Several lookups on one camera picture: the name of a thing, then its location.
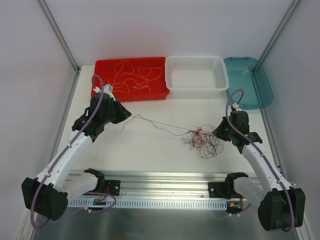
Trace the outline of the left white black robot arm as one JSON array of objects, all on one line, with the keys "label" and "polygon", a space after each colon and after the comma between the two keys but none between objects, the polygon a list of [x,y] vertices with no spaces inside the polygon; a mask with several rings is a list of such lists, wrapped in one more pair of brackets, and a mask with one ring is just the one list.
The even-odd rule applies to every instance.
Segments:
[{"label": "left white black robot arm", "polygon": [[95,142],[106,124],[119,124],[131,115],[113,95],[95,94],[89,107],[75,120],[64,147],[35,178],[27,177],[22,182],[26,208],[56,221],[76,198],[87,192],[95,195],[104,192],[105,175],[93,168],[70,182],[66,179],[82,152]]}]

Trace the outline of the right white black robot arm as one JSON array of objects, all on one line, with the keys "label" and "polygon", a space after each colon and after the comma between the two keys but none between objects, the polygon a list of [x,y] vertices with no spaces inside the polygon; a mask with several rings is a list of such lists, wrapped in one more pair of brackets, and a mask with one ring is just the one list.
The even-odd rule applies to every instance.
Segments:
[{"label": "right white black robot arm", "polygon": [[266,231],[290,231],[303,225],[306,195],[289,183],[275,163],[268,159],[263,141],[250,131],[246,111],[233,110],[222,118],[213,131],[219,140],[231,142],[249,162],[260,185],[244,172],[227,174],[224,182],[208,183],[210,196],[232,199],[242,196],[257,209],[258,219]]}]

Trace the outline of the teal transparent plastic tray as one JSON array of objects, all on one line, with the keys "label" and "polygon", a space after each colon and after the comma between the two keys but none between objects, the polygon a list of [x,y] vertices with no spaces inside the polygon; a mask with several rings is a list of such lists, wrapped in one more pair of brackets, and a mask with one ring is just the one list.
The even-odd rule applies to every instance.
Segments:
[{"label": "teal transparent plastic tray", "polygon": [[224,59],[229,87],[226,95],[238,89],[230,104],[238,103],[242,110],[256,110],[268,107],[274,100],[274,95],[262,64],[251,57],[228,57]]}]

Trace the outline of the red plastic tray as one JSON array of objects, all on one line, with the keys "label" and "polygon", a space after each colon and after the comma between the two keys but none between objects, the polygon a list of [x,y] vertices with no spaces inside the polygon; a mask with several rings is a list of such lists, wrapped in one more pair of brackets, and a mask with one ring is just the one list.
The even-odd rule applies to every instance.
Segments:
[{"label": "red plastic tray", "polygon": [[95,62],[94,74],[113,86],[120,102],[165,100],[170,93],[165,80],[163,56],[103,59]]}]

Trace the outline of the white perforated plastic basket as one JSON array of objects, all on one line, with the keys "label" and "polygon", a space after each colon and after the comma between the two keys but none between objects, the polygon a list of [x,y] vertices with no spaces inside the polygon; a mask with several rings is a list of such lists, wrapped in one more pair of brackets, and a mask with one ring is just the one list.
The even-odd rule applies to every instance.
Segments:
[{"label": "white perforated plastic basket", "polygon": [[224,60],[215,55],[165,58],[165,83],[172,99],[214,99],[229,88]]}]

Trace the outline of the aluminium extrusion rail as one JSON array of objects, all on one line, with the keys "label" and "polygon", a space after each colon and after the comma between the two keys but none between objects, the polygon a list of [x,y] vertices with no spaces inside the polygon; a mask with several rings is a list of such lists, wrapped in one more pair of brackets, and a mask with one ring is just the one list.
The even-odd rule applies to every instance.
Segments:
[{"label": "aluminium extrusion rail", "polygon": [[121,198],[208,200],[209,182],[223,182],[225,172],[139,172],[103,170],[107,180],[120,181]]}]

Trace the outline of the left aluminium frame post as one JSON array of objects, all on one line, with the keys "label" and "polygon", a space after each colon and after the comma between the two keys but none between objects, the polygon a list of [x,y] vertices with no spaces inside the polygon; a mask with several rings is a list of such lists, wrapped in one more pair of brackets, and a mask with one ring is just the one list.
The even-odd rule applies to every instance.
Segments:
[{"label": "left aluminium frame post", "polygon": [[46,20],[48,21],[55,37],[57,38],[60,46],[62,47],[63,52],[65,53],[72,69],[78,73],[80,71],[80,67],[77,64],[75,57],[73,56],[64,36],[63,33],[61,32],[54,15],[52,14],[52,11],[49,7],[49,5],[47,4],[47,2],[45,0],[36,0],[37,4],[39,5],[40,9],[42,10]]}]

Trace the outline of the aluminium frame post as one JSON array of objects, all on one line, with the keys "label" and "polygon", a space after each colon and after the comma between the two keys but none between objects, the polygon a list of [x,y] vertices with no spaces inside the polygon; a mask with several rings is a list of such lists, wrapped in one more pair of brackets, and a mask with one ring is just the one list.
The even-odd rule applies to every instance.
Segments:
[{"label": "aluminium frame post", "polygon": [[291,20],[293,14],[297,10],[297,8],[301,2],[302,2],[302,0],[292,0],[290,2],[290,5],[286,9],[283,17],[281,18],[279,24],[277,25],[275,31],[273,32],[272,36],[270,37],[266,47],[264,48],[264,50],[259,58],[259,62],[261,64],[266,60],[266,58],[270,54],[270,52],[273,49],[274,45],[276,44],[278,38],[280,37],[282,32],[285,30],[285,27],[287,26],[287,24]]},{"label": "aluminium frame post", "polygon": [[75,57],[73,56],[64,36],[63,33],[61,32],[54,15],[52,14],[52,11],[49,7],[49,5],[47,4],[47,2],[45,0],[36,0],[37,4],[39,5],[40,9],[42,10],[46,20],[48,21],[55,37],[57,38],[60,46],[62,47],[63,52],[65,53],[72,69],[78,73],[80,71],[80,67],[77,64]]}]

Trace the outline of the right aluminium frame post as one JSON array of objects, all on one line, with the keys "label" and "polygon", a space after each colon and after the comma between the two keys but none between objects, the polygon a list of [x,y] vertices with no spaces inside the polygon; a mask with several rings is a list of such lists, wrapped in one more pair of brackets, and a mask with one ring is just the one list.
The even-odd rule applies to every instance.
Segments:
[{"label": "right aluminium frame post", "polygon": [[291,20],[293,14],[297,10],[297,8],[301,2],[302,2],[302,0],[292,0],[290,2],[290,5],[286,9],[283,17],[281,18],[279,24],[277,25],[275,31],[273,32],[272,36],[270,37],[266,47],[264,48],[264,50],[259,58],[259,62],[261,64],[266,60],[266,58],[270,54],[270,52],[273,49],[274,45],[276,44],[278,38],[280,37],[282,32],[285,30],[285,27],[287,26],[287,24]]}]

